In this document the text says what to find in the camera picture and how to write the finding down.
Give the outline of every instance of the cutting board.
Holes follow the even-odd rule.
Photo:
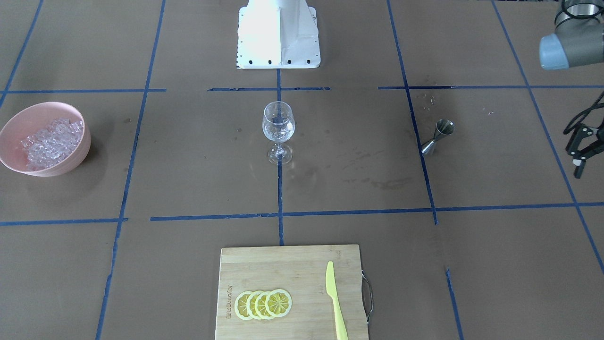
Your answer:
[[[333,261],[349,339],[368,340],[357,244],[223,248],[215,340],[336,340],[333,302],[325,290],[328,261]],[[235,299],[241,292],[278,288],[292,296],[286,316],[244,321],[235,315]]]

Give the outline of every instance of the metal jigger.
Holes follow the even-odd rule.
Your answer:
[[[434,129],[434,137],[430,141],[422,145],[422,154],[427,155],[429,153],[432,153],[436,142],[452,134],[453,131],[455,131],[455,125],[452,121],[448,119],[441,119],[436,122],[436,129]]]

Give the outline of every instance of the knife handle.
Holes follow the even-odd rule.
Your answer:
[[[339,301],[337,299],[333,299],[333,315],[336,321],[336,336],[338,340],[348,340],[344,317],[342,316],[342,310],[339,308]]]

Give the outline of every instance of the blue tape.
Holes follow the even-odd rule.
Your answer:
[[[340,210],[340,211],[297,211],[284,212],[283,216],[325,216],[325,215],[372,215],[372,214],[408,214],[410,212],[432,212],[431,208],[414,209],[373,209],[373,210]]]
[[[14,75],[17,72],[17,68],[19,67],[21,58],[23,58],[23,53],[25,52],[27,43],[30,41],[31,32],[33,32],[34,27],[36,26],[36,22],[37,22],[38,16],[40,15],[40,11],[42,9],[43,3],[44,3],[44,0],[40,0],[40,2],[38,3],[38,7],[36,9],[36,14],[34,15],[34,19],[31,21],[30,29],[27,31],[27,35],[25,36],[25,41],[23,41],[23,46],[21,46],[21,50],[19,51],[17,60],[14,62],[13,70],[11,71],[10,76],[8,77],[8,82],[6,83],[6,87],[4,87],[4,92],[2,94],[2,97],[0,97],[0,108],[2,107],[2,104],[4,104],[4,99],[6,98],[8,89],[10,89],[10,84],[13,83]]]
[[[281,70],[277,69],[277,101],[281,101]]]
[[[457,301],[455,300],[455,292],[453,291],[453,284],[451,283],[451,270],[447,267],[447,286],[449,286],[449,296],[451,296],[451,304],[453,305],[453,314],[455,315],[455,323],[457,324],[457,333],[459,334],[459,340],[463,340],[463,331],[461,329],[461,321],[459,318],[459,311],[457,310]]]
[[[587,234],[587,238],[590,241],[590,245],[591,245],[592,251],[594,252],[594,255],[596,256],[596,259],[598,260],[598,264],[600,265],[600,270],[602,271],[602,273],[604,273],[604,263],[602,263],[602,257],[600,256],[600,252],[598,251],[598,249],[596,247],[596,244],[593,241],[593,238],[591,237],[591,232],[590,232],[589,227],[587,226],[587,223],[585,222],[585,219],[583,217],[583,213],[581,212],[580,204],[577,202],[577,198],[575,197],[574,192],[573,192],[573,188],[571,187],[570,182],[568,181],[568,177],[566,175],[566,172],[564,171],[564,167],[562,166],[562,162],[560,161],[560,157],[558,156],[558,153],[556,152],[556,147],[554,146],[554,143],[551,140],[550,133],[547,130],[547,127],[545,125],[545,121],[543,120],[543,115],[541,114],[541,110],[539,109],[539,105],[537,104],[537,100],[535,99],[535,96],[533,95],[533,90],[529,86],[529,80],[527,79],[527,76],[524,73],[524,69],[522,68],[522,65],[520,63],[520,59],[518,58],[518,55],[516,54],[516,50],[514,49],[514,45],[512,44],[512,40],[510,39],[510,36],[507,33],[506,25],[503,23],[503,19],[501,18],[501,15],[499,13],[499,10],[497,9],[497,5],[495,4],[495,1],[491,0],[491,4],[493,5],[493,9],[495,10],[495,13],[497,14],[497,18],[499,19],[499,23],[501,24],[501,28],[503,29],[503,33],[506,35],[507,43],[510,45],[510,49],[512,50],[512,54],[514,55],[514,58],[516,59],[516,63],[518,64],[518,68],[520,69],[520,74],[522,74],[522,78],[524,79],[524,83],[528,87],[528,93],[530,94],[530,98],[533,101],[533,105],[535,106],[535,110],[537,111],[537,115],[539,116],[539,121],[541,122],[541,126],[543,127],[543,130],[545,132],[545,136],[547,137],[547,142],[550,144],[551,151],[554,154],[556,162],[558,163],[558,168],[560,169],[560,172],[562,173],[562,177],[564,178],[564,182],[567,185],[568,192],[569,192],[571,198],[573,199],[573,203],[575,205],[575,208],[577,209],[577,214],[579,214],[579,218],[581,220],[581,223],[583,224],[583,229],[585,230],[585,233]]]
[[[115,223],[119,218],[92,218],[81,220],[40,220],[40,221],[5,221],[0,222],[0,226],[40,226],[48,224],[83,224],[83,223]]]
[[[221,92],[221,91],[275,91],[274,87],[215,87],[210,88],[207,92]]]
[[[586,202],[586,203],[579,203],[579,206],[604,206],[604,202]]]
[[[34,94],[34,93],[122,93],[122,92],[166,92],[165,88],[104,88],[90,90],[14,90],[10,94]]]
[[[164,10],[165,10],[165,0],[161,2],[161,10],[159,12],[159,21],[157,24],[157,31],[155,32],[155,41],[153,43],[153,50],[151,52],[151,59],[149,60],[149,70],[147,72],[147,81],[145,83],[145,92],[143,92],[143,101],[141,103],[141,110],[138,114],[138,123],[137,123],[137,131],[134,135],[134,144],[132,146],[132,153],[130,155],[130,165],[128,167],[128,175],[126,177],[126,184],[124,185],[124,197],[122,198],[121,209],[120,209],[120,221],[117,223],[117,228],[115,230],[115,239],[114,239],[114,247],[113,253],[111,255],[111,271],[107,276],[107,281],[105,283],[105,293],[103,297],[103,304],[101,306],[101,313],[98,317],[98,326],[97,326],[97,334],[95,339],[100,340],[101,334],[103,332],[103,324],[105,319],[105,313],[107,311],[107,301],[109,299],[109,292],[111,291],[111,280],[113,278],[113,272],[115,268],[115,260],[117,258],[117,249],[118,249],[118,239],[121,234],[121,227],[123,224],[123,217],[126,211],[126,202],[128,199],[128,190],[130,188],[130,180],[132,178],[132,170],[134,168],[134,160],[137,154],[137,146],[138,146],[138,136],[141,132],[141,124],[143,122],[143,114],[145,111],[145,106],[147,103],[147,95],[149,90],[149,84],[151,83],[151,74],[153,73],[153,63],[155,62],[155,53],[157,52],[157,45],[159,41],[159,33],[161,32],[161,24],[164,19]]]
[[[279,205],[279,245],[284,246],[284,231],[283,231],[283,167],[281,166],[281,160],[277,165],[277,195]]]
[[[281,70],[277,69],[277,101],[281,101]],[[283,232],[283,166],[281,160],[277,162],[277,205],[278,205],[278,220],[279,220],[279,246],[284,246]]]
[[[546,208],[572,208],[574,203],[552,203],[552,204],[518,204],[509,206],[463,206],[436,208],[437,211],[479,211],[479,210],[508,210],[508,209],[546,209]]]
[[[331,87],[214,87],[207,92],[229,91],[329,91]]]
[[[409,86],[410,90],[471,90],[471,89],[503,89],[526,88],[525,85],[434,85],[434,86]],[[380,86],[378,90],[405,90],[404,86]]]
[[[413,101],[411,100],[411,92],[409,91],[409,83],[407,82],[407,75],[405,72],[405,64],[403,63],[403,56],[402,56],[402,53],[400,52],[399,38],[398,38],[398,34],[396,33],[396,26],[394,24],[394,16],[392,14],[392,6],[390,5],[390,0],[387,0],[387,4],[388,4],[388,13],[390,14],[390,24],[392,25],[392,33],[394,34],[394,42],[396,44],[396,51],[399,55],[400,71],[402,73],[403,82],[405,84],[407,101],[409,102],[409,111],[411,112],[411,121],[413,122],[413,131],[415,132],[415,135],[416,135],[417,150],[419,152],[420,160],[422,162],[423,177],[424,177],[424,180],[426,181],[426,190],[428,191],[428,198],[430,199],[430,206],[432,207],[432,217],[434,218],[434,224],[438,224],[439,219],[436,214],[436,208],[434,206],[434,197],[432,196],[432,188],[430,187],[430,179],[428,177],[428,168],[426,167],[426,162],[423,159],[423,155],[422,155],[422,142],[419,139],[417,121],[416,121],[416,117],[415,117],[415,112],[413,110]]]
[[[604,85],[530,85],[530,88],[604,88]]]
[[[277,217],[276,212],[265,212],[260,214],[230,214],[230,215],[194,215],[194,216],[158,216],[152,217],[151,222],[156,221],[187,221],[187,220],[230,220],[235,218]]]

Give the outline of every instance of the knife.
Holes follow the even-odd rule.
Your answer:
[[[336,290],[336,278],[333,274],[333,262],[327,263],[327,271],[325,272],[325,288],[329,296],[333,300],[333,316],[336,322],[336,336],[338,340],[348,340],[346,326],[344,325],[344,317],[339,307],[338,291]]]

